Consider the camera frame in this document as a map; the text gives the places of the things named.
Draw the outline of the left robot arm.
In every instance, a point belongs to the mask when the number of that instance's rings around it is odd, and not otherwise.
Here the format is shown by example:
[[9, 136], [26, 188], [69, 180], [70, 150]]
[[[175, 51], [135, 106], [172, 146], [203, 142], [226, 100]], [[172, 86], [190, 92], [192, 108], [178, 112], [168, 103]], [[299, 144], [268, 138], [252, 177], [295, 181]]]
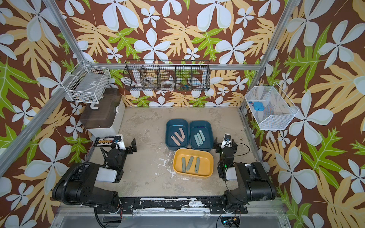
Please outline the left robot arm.
[[52, 190], [52, 198], [69, 206], [84, 205], [116, 212], [120, 207], [118, 193], [96, 187], [95, 183], [120, 182], [127, 156], [137, 151], [136, 139], [125, 146], [122, 135], [97, 138], [93, 147], [100, 148], [103, 164], [89, 161], [73, 164]]

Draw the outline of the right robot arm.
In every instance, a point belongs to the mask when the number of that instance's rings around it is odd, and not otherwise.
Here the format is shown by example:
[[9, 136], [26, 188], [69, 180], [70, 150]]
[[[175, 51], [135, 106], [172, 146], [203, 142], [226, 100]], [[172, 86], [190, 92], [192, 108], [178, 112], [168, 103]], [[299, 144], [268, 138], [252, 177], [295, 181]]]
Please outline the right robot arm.
[[237, 147], [234, 140], [221, 143], [215, 140], [213, 143], [213, 149], [220, 156], [217, 167], [219, 177], [228, 181], [228, 174], [232, 173], [233, 180], [238, 184], [236, 189], [224, 192], [225, 204], [228, 207], [243, 206], [251, 201], [274, 200], [277, 193], [262, 164], [235, 161]]

